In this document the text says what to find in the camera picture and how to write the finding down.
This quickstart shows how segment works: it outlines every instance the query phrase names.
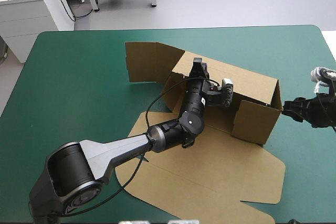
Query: white cabinet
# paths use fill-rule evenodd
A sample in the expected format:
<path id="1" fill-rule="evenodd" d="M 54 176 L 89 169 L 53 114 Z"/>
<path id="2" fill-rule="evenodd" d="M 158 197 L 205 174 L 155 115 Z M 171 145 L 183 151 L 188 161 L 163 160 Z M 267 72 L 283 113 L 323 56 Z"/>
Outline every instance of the white cabinet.
<path id="1" fill-rule="evenodd" d="M 71 14 L 66 0 L 62 1 Z M 0 36 L 22 63 L 38 34 L 73 28 L 60 0 L 0 0 Z"/>

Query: black cable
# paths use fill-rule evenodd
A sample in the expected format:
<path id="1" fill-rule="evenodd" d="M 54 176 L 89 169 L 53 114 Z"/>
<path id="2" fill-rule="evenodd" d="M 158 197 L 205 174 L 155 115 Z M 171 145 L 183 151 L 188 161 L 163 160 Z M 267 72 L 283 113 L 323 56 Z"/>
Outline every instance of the black cable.
<path id="1" fill-rule="evenodd" d="M 321 102 L 321 99 L 320 99 L 320 96 L 319 96 L 320 94 L 319 93 L 316 93 L 316 97 L 317 97 L 317 100 L 319 101 L 319 103 L 320 103 L 320 105 L 321 105 L 321 107 L 322 107 L 322 109 L 323 109 L 323 112 L 324 112 L 324 114 L 326 115 L 326 117 L 328 118 L 328 120 L 333 124 L 333 125 L 335 125 L 335 123 L 333 122 L 333 120 L 329 117 L 329 115 L 328 115 L 328 113 L 327 113 L 327 110 L 325 109 L 325 107 L 323 106 L 323 104 L 322 104 L 322 102 Z M 331 126 L 332 127 L 332 129 L 335 131 L 335 133 L 336 133 L 336 129 L 335 129 L 335 126 Z"/>
<path id="2" fill-rule="evenodd" d="M 217 86 L 220 86 L 219 83 L 217 81 L 214 81 L 212 79 L 208 79 L 208 78 L 203 78 L 203 77 L 193 77 L 193 78 L 186 78 L 174 85 L 172 85 L 169 89 L 167 89 L 165 92 L 161 93 L 148 107 L 147 111 L 146 111 L 146 122 L 147 122 L 147 126 L 148 128 L 150 127 L 149 126 L 149 121 L 148 121 L 148 111 L 149 109 L 152 107 L 152 105 L 158 100 L 160 99 L 163 95 L 165 95 L 166 93 L 168 93 L 169 91 L 171 91 L 173 88 L 175 88 L 177 85 L 180 85 L 181 83 L 185 82 L 185 81 L 189 81 L 189 80 L 207 80 L 207 81 L 212 81 L 214 83 L 217 84 Z M 74 212 L 72 214 L 66 214 L 66 215 L 61 215 L 61 217 L 72 217 L 72 216 L 76 216 L 76 215 L 80 215 L 80 214 L 84 214 L 85 212 L 88 212 L 88 211 L 91 211 L 91 210 L 94 210 L 95 208 L 97 207 L 100 207 L 101 205 L 105 204 L 106 202 L 108 202 L 109 200 L 111 200 L 112 198 L 114 198 L 116 195 L 118 195 L 122 190 L 125 189 L 125 187 L 132 182 L 133 178 L 135 177 L 136 173 L 138 172 L 139 168 L 140 168 L 140 165 L 145 157 L 145 153 L 150 149 L 151 147 L 151 144 L 150 142 L 148 142 L 146 148 L 145 148 L 145 151 L 142 153 L 141 155 L 141 158 L 138 162 L 138 165 L 136 166 L 132 176 L 129 178 L 129 180 L 127 180 L 127 182 L 125 184 L 123 184 L 117 191 L 115 191 L 111 196 L 109 196 L 108 198 L 106 198 L 105 200 L 103 200 L 102 202 L 92 206 L 92 207 L 89 207 L 87 209 L 84 209 L 82 211 L 79 211 L 79 212 Z"/>
<path id="3" fill-rule="evenodd" d="M 146 124 L 147 124 L 147 127 L 149 128 L 150 125 L 149 125 L 149 120 L 148 120 L 148 112 L 149 110 L 151 109 L 151 107 L 153 106 L 153 104 L 158 100 L 160 99 L 161 97 L 163 97 L 165 94 L 167 94 L 169 91 L 171 91 L 173 88 L 175 88 L 176 86 L 180 85 L 181 83 L 185 82 L 185 81 L 190 81 L 190 80 L 206 80 L 206 81 L 212 81 L 214 83 L 217 84 L 217 86 L 219 87 L 219 83 L 217 81 L 214 81 L 212 79 L 208 79 L 208 78 L 204 78 L 204 77 L 192 77 L 192 78 L 186 78 L 186 79 L 183 79 L 182 81 L 179 81 L 178 83 L 175 83 L 174 85 L 172 85 L 169 89 L 167 89 L 166 91 L 164 91 L 163 93 L 161 93 L 148 107 L 148 109 L 146 110 Z"/>
<path id="4" fill-rule="evenodd" d="M 100 203 L 98 203 L 98 204 L 96 204 L 96 205 L 94 205 L 92 207 L 89 207 L 89 208 L 87 208 L 85 210 L 82 210 L 82 211 L 79 211 L 79 212 L 74 212 L 73 214 L 61 215 L 61 217 L 71 217 L 71 216 L 76 216 L 76 215 L 84 214 L 85 212 L 88 212 L 88 211 L 94 210 L 97 207 L 100 207 L 101 205 L 105 204 L 106 202 L 108 202 L 109 200 L 111 200 L 112 198 L 114 198 L 118 193 L 120 193 L 133 180 L 133 178 L 135 177 L 136 173 L 138 172 L 138 170 L 140 168 L 140 165 L 141 165 L 143 159 L 145 158 L 145 153 L 147 152 L 147 150 L 149 149 L 149 147 L 150 147 L 150 144 L 148 143 L 147 146 L 146 146 L 145 151 L 141 155 L 141 158 L 140 158 L 140 160 L 138 162 L 138 165 L 136 166 L 136 168 L 135 168 L 132 176 L 129 178 L 129 180 L 127 180 L 127 182 L 125 184 L 123 184 L 123 186 L 121 186 L 111 196 L 109 196 L 108 198 L 106 198 L 102 202 L 100 202 Z"/>
<path id="5" fill-rule="evenodd" d="M 76 22 L 77 18 L 83 18 L 83 17 L 88 16 L 88 15 L 91 14 L 92 11 L 93 11 L 93 9 L 91 9 L 91 11 L 90 11 L 89 13 L 87 13 L 87 14 L 85 14 L 85 15 L 83 15 L 83 16 L 75 16 L 75 14 L 73 13 L 73 11 L 72 11 L 72 9 L 71 9 L 71 7 L 70 7 L 70 5 L 69 5 L 69 9 L 70 9 L 71 14 L 72 14 L 72 17 L 71 17 L 70 14 L 68 13 L 68 10 L 66 9 L 65 4 L 63 3 L 63 1 L 62 1 L 62 0 L 60 0 L 60 1 L 61 1 L 61 3 L 62 3 L 62 6 L 63 6 L 65 12 L 67 13 L 68 17 L 69 17 L 69 18 L 71 19 L 71 21 L 73 21 L 73 22 Z"/>

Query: open cardboard box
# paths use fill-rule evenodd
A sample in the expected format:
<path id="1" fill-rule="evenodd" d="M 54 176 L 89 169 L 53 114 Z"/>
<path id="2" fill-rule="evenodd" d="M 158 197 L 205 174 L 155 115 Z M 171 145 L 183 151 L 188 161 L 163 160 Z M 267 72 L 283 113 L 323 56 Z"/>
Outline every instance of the open cardboard box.
<path id="1" fill-rule="evenodd" d="M 201 223 L 274 223 L 271 216 L 241 201 L 276 204 L 281 197 L 285 166 L 262 147 L 281 112 L 277 79 L 254 73 L 158 42 L 126 43 L 130 81 L 156 81 L 166 90 L 187 77 L 194 57 L 208 65 L 210 78 L 231 78 L 234 97 L 229 109 L 206 107 L 205 129 L 188 149 L 147 153 L 149 163 L 127 191 L 179 218 Z M 151 112 L 151 124 L 177 118 L 185 85 L 163 99 L 172 113 Z M 144 113 L 130 135 L 146 131 Z M 121 184 L 136 160 L 116 169 Z"/>
<path id="2" fill-rule="evenodd" d="M 201 57 L 211 79 L 222 83 L 230 78 L 234 83 L 230 109 L 207 107 L 206 124 L 249 142 L 266 143 L 282 110 L 277 79 L 158 42 L 127 42 L 126 52 L 130 81 L 156 81 L 164 84 L 163 91 L 187 77 L 193 59 Z M 163 97 L 172 112 L 180 110 L 184 93 L 181 85 Z"/>

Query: green table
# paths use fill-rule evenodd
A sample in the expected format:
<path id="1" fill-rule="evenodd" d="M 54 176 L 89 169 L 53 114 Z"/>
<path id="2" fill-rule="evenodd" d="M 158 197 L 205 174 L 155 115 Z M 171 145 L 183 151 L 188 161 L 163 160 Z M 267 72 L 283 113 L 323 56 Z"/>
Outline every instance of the green table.
<path id="1" fill-rule="evenodd" d="M 47 154 L 70 141 L 125 137 L 159 94 L 159 84 L 128 81 L 125 41 L 160 41 L 277 77 L 282 101 L 313 97 L 310 71 L 316 66 L 336 68 L 314 26 L 43 33 L 0 118 L 0 221 L 31 221 L 28 194 Z M 155 109 L 167 108 L 158 103 Z M 335 221 L 333 130 L 312 129 L 281 116 L 264 147 L 286 164 L 282 199 L 277 205 L 251 205 L 277 222 Z M 103 196 L 117 187 L 114 178 Z M 173 218 L 124 191 L 92 212 L 63 221 Z"/>

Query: white floor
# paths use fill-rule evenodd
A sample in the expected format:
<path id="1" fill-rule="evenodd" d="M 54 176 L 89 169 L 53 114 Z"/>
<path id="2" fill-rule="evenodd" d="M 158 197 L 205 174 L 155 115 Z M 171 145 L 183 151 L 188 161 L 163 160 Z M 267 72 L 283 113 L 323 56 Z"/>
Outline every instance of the white floor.
<path id="1" fill-rule="evenodd" d="M 80 16 L 88 1 L 70 0 Z M 336 58 L 335 0 L 106 0 L 100 11 L 76 22 L 76 30 L 316 25 Z M 0 114 L 23 65 L 9 52 L 0 65 Z"/>

